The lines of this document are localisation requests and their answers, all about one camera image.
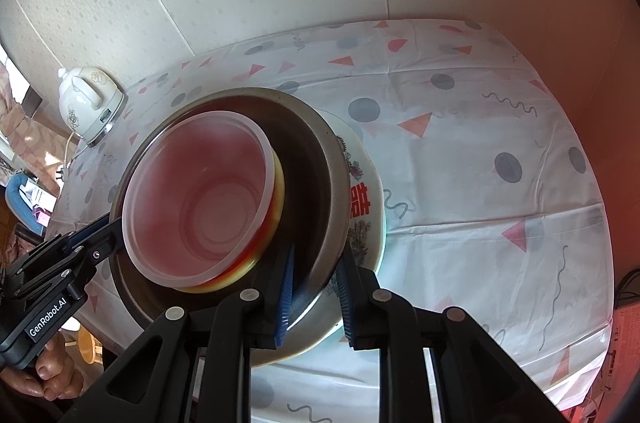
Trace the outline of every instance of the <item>human hand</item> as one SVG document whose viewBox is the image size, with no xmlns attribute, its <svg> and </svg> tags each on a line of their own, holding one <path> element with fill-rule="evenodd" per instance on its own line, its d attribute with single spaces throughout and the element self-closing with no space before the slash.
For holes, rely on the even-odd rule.
<svg viewBox="0 0 640 423">
<path fill-rule="evenodd" d="M 56 333 L 46 343 L 36 361 L 36 372 L 38 378 L 25 371 L 6 367 L 0 373 L 0 380 L 22 394 L 44 397 L 48 401 L 80 395 L 84 378 L 66 353 L 65 338 L 61 333 Z"/>
</svg>

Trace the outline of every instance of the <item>kettle handle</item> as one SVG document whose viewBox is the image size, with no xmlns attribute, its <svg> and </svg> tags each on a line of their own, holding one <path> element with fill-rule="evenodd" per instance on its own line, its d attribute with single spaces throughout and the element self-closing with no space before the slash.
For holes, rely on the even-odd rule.
<svg viewBox="0 0 640 423">
<path fill-rule="evenodd" d="M 100 95 L 96 93 L 88 83 L 86 83 L 79 77 L 71 77 L 71 85 L 76 91 L 82 93 L 86 97 L 86 99 L 91 102 L 92 108 L 94 108 L 94 110 L 100 107 L 102 99 L 100 98 Z"/>
</svg>

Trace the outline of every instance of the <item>bowl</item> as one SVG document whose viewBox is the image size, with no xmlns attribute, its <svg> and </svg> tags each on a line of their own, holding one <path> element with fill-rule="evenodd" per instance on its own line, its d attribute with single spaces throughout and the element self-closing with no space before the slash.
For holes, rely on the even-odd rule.
<svg viewBox="0 0 640 423">
<path fill-rule="evenodd" d="M 292 324 L 334 272 L 347 237 L 351 209 L 350 179 L 342 147 L 322 117 L 301 100 L 275 90 L 241 88 L 205 96 L 177 111 L 146 138 L 130 160 L 111 205 L 111 219 L 122 215 L 132 174 L 155 140 L 191 116 L 218 110 L 251 118 L 267 135 L 282 163 L 287 184 L 284 207 L 268 249 L 294 245 Z M 229 294 L 251 287 L 255 273 L 252 269 L 219 291 L 196 295 L 150 281 L 123 251 L 110 257 L 110 267 L 120 298 L 142 328 L 171 306 L 187 311 L 216 306 Z"/>
<path fill-rule="evenodd" d="M 191 292 L 248 272 L 282 213 L 276 158 L 262 129 L 232 111 L 196 114 L 163 132 L 133 172 L 122 210 L 139 272 Z"/>
</svg>

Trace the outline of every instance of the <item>red and yellow bowl exterior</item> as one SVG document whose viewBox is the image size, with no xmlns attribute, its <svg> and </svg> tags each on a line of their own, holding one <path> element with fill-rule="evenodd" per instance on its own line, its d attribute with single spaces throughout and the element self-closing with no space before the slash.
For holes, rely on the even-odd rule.
<svg viewBox="0 0 640 423">
<path fill-rule="evenodd" d="M 185 293 L 209 293 L 217 291 L 233 284 L 236 280 L 243 277 L 260 260 L 265 249 L 267 249 L 267 246 L 271 243 L 273 235 L 276 233 L 284 206 L 284 173 L 282 172 L 280 159 L 275 151 L 273 151 L 273 162 L 275 164 L 275 179 L 269 209 L 265 215 L 264 222 L 255 232 L 249 244 L 246 245 L 244 251 L 221 275 L 198 286 L 176 289 L 184 291 Z"/>
</svg>

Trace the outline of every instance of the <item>white ceramic plate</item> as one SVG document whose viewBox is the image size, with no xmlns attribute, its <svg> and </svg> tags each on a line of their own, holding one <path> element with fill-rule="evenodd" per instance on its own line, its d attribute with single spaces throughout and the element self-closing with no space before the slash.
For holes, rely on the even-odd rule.
<svg viewBox="0 0 640 423">
<path fill-rule="evenodd" d="M 351 223 L 348 238 L 356 263 L 378 272 L 385 247 L 385 205 L 380 176 L 364 145 L 335 114 L 317 110 L 341 140 L 351 175 Z M 342 326 L 335 277 L 310 305 L 306 314 L 287 330 L 276 351 L 254 350 L 252 366 L 267 365 L 308 351 Z"/>
</svg>

